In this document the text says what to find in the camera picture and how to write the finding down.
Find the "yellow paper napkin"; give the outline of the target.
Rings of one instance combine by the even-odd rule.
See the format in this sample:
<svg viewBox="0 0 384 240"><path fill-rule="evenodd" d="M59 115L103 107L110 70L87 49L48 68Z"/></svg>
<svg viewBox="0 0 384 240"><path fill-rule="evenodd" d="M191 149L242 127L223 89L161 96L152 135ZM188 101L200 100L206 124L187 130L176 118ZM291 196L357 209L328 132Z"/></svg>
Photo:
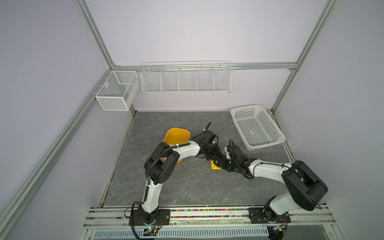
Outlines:
<svg viewBox="0 0 384 240"><path fill-rule="evenodd" d="M222 152L221 152L220 146L217 143L213 144L211 153L212 153L211 168L213 170L220 170L221 167L218 164L219 164L219 160Z"/></svg>

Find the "white perforated plastic basket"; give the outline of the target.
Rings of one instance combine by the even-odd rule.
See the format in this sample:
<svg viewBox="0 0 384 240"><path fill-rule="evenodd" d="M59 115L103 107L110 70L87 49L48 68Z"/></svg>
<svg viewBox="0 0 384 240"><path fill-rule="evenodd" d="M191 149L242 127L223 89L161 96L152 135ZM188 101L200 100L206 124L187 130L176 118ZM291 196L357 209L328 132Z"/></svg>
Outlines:
<svg viewBox="0 0 384 240"><path fill-rule="evenodd" d="M257 150L286 141L273 118L261 105L250 105L230 110L233 122L247 150Z"/></svg>

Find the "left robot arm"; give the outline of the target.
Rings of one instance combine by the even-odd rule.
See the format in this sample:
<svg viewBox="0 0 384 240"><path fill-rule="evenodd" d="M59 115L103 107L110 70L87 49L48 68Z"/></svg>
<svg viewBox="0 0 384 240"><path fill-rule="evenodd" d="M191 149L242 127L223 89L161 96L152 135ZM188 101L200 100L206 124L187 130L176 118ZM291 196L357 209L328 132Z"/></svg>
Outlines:
<svg viewBox="0 0 384 240"><path fill-rule="evenodd" d="M220 164L227 156L218 144L218 136L209 131L209 122L203 131L186 143L169 145L161 142L144 164L146 188L143 199L132 204L130 225L150 225L159 216L159 198L163 184L172 175L177 162L188 157L203 157L213 164Z"/></svg>

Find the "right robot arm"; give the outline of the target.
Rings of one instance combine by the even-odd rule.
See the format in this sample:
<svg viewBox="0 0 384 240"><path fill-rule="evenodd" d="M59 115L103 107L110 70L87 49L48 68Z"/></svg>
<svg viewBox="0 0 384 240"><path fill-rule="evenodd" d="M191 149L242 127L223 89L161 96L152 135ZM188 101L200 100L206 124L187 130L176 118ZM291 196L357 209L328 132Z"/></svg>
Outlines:
<svg viewBox="0 0 384 240"><path fill-rule="evenodd" d="M227 172L235 172L246 179L266 178L284 183L287 192L272 197L263 208L263 217L275 223L293 210L313 211L320 206L328 187L303 161L272 163L249 158L234 144L233 140L221 152L213 164Z"/></svg>

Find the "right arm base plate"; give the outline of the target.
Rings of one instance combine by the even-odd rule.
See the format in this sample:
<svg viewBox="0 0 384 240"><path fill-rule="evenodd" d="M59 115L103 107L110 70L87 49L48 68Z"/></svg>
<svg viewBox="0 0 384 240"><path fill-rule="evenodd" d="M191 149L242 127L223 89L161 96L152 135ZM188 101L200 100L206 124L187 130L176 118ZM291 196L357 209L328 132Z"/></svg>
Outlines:
<svg viewBox="0 0 384 240"><path fill-rule="evenodd" d="M249 208L249 219L252 224L288 224L291 218L288 213L277 215L275 212L262 207Z"/></svg>

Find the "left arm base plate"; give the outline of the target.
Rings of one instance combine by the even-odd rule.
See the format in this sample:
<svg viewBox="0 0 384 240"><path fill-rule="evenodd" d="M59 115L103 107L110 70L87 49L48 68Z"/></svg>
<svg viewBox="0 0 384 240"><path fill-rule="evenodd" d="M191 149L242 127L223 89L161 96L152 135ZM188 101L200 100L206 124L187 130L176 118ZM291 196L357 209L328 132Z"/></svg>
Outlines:
<svg viewBox="0 0 384 240"><path fill-rule="evenodd" d="M168 226L171 219L170 209L156 209L152 213L147 213L142 209L133 210L131 214L129 224L132 223L134 226L144 226L144 225L163 225Z"/></svg>

